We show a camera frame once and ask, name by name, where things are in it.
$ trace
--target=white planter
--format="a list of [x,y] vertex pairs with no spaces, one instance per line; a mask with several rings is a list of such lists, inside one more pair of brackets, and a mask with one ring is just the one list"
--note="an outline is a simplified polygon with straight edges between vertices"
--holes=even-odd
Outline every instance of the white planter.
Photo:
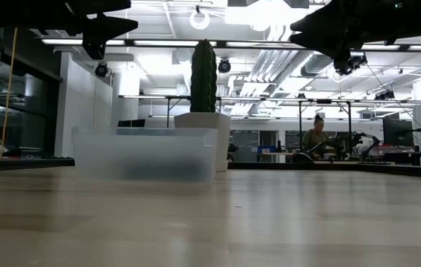
[[174,118],[176,128],[211,128],[218,130],[215,170],[224,172],[228,166],[226,154],[230,136],[229,116],[221,113],[185,113]]

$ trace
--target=monitor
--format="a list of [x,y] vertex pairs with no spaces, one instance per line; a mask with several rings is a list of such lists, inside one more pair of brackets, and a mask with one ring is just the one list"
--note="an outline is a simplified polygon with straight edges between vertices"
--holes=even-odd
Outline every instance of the monitor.
[[135,120],[128,120],[128,121],[119,121],[118,127],[139,127],[143,128],[146,123],[145,119],[135,119]]
[[413,125],[411,122],[399,119],[383,119],[383,143],[410,147],[413,143]]

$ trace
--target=ductwork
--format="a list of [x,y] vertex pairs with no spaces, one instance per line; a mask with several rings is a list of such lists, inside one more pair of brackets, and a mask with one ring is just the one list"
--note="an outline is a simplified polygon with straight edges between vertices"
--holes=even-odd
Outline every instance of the ductwork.
[[314,53],[307,61],[306,65],[301,68],[301,76],[315,77],[321,74],[327,66],[332,63],[329,56]]

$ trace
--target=green cactus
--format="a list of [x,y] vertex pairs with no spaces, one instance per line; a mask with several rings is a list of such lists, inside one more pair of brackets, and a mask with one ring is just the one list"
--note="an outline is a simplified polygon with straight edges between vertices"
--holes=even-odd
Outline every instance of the green cactus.
[[190,112],[215,112],[217,102],[217,62],[212,45],[199,41],[192,55]]

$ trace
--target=person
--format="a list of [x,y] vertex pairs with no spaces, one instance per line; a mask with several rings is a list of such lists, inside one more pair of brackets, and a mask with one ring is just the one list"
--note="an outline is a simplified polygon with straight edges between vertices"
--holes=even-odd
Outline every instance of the person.
[[[314,128],[306,132],[302,139],[303,151],[308,151],[311,148],[314,148],[320,142],[324,144],[329,142],[329,136],[323,130],[324,120],[319,115],[316,115],[314,118]],[[321,145],[320,148],[315,149],[312,151],[311,155],[308,156],[311,156],[313,159],[322,158],[324,156],[325,147],[326,145]]]

